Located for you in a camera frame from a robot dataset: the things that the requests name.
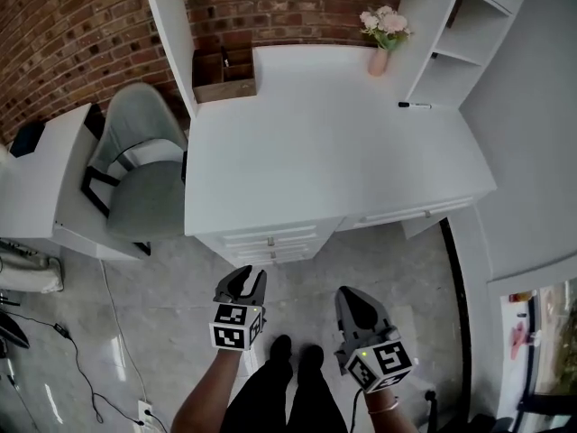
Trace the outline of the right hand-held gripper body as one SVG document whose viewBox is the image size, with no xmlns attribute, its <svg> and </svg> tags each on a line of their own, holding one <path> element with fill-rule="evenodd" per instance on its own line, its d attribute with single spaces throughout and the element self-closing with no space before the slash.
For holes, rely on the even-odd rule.
<svg viewBox="0 0 577 433">
<path fill-rule="evenodd" d="M 395 326 L 344 341 L 334 353 L 341 374 L 349 374 L 364 393 L 399 384 L 413 363 Z"/>
</svg>

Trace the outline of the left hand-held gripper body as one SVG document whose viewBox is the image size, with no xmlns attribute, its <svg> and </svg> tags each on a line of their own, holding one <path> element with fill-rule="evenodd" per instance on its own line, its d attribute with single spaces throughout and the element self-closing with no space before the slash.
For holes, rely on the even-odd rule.
<svg viewBox="0 0 577 433">
<path fill-rule="evenodd" d="M 209 323 L 214 348 L 248 351 L 265 325 L 265 308 L 243 305 L 241 296 L 216 296 L 215 315 Z"/>
</svg>

